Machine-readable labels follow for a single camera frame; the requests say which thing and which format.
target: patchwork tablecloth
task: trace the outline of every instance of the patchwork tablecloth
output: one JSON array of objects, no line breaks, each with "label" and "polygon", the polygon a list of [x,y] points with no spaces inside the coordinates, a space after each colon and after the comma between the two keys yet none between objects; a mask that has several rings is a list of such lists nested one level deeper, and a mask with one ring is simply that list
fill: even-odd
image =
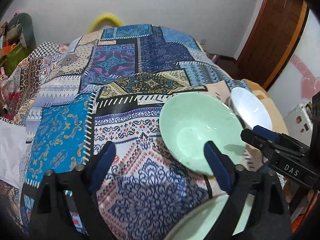
[{"label": "patchwork tablecloth", "polygon": [[[20,165],[24,232],[44,172],[86,164],[108,140],[116,144],[116,158],[97,199],[118,239],[163,239],[190,210],[222,194],[214,178],[171,157],[159,130],[166,100],[198,91],[223,101],[212,87],[218,82],[228,93],[249,89],[226,76],[191,36],[165,27],[110,28],[70,44],[39,46],[9,78],[5,116],[27,130]],[[74,224],[85,234],[72,192],[65,193]]]}]

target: door frame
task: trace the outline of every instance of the door frame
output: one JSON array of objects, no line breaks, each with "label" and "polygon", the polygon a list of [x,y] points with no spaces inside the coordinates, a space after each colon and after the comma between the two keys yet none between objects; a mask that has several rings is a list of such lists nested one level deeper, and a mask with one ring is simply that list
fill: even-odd
[{"label": "door frame", "polygon": [[[236,61],[236,64],[239,66],[244,54],[246,53],[246,50],[248,48],[248,45],[252,39],[252,37],[254,36],[258,25],[260,23],[262,14],[264,12],[265,6],[266,6],[267,0],[263,0],[262,4],[261,4],[261,8],[260,11],[258,13],[257,19],[252,27],[252,30],[250,32],[250,35],[238,57],[238,60]],[[282,57],[280,58],[279,62],[277,63],[275,69],[273,70],[273,72],[271,73],[271,75],[268,77],[268,79],[265,81],[265,83],[263,84],[263,88],[265,90],[268,90],[273,83],[276,81],[276,79],[278,78],[278,76],[281,74],[282,70],[285,68],[285,66],[287,65],[288,61],[290,60],[292,54],[294,53],[295,48],[297,47],[301,35],[303,33],[304,27],[306,25],[307,19],[308,19],[308,14],[309,14],[309,7],[307,5],[307,3],[305,1],[303,1],[303,5],[301,8],[301,12],[300,12],[300,16],[299,16],[299,20],[297,23],[297,27],[293,33],[293,36],[288,44],[287,49],[285,50],[284,54],[282,55]],[[250,76],[250,74],[245,70],[245,69],[241,69],[241,71],[244,71],[247,73],[248,76]]]}]

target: screw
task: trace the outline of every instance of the screw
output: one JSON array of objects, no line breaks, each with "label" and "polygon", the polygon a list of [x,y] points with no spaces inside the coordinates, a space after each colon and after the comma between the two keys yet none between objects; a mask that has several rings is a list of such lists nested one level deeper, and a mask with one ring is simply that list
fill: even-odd
[{"label": "screw", "polygon": [[237,165],[235,166],[235,168],[236,168],[237,171],[244,171],[244,166],[241,165],[241,164],[237,164]]},{"label": "screw", "polygon": [[53,170],[47,170],[47,171],[45,171],[44,174],[45,174],[46,176],[50,176],[50,175],[53,174]]},{"label": "screw", "polygon": [[83,164],[79,164],[75,167],[76,171],[82,171],[84,169],[84,165]]},{"label": "screw", "polygon": [[276,175],[276,172],[274,170],[268,170],[268,174],[270,176],[274,176],[274,175]]}]

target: brown door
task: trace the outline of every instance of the brown door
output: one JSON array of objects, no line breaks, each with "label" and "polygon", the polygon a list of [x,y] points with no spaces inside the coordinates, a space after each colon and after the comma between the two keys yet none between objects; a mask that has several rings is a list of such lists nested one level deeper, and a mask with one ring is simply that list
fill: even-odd
[{"label": "brown door", "polygon": [[264,0],[239,59],[244,76],[268,88],[295,48],[306,17],[303,0]]}]

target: white cloth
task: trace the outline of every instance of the white cloth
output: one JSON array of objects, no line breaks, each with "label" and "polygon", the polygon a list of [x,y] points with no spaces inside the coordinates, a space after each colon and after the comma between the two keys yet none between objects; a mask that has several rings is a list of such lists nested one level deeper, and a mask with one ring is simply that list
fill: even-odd
[{"label": "white cloth", "polygon": [[0,120],[0,179],[19,188],[19,163],[26,153],[26,128]]}]

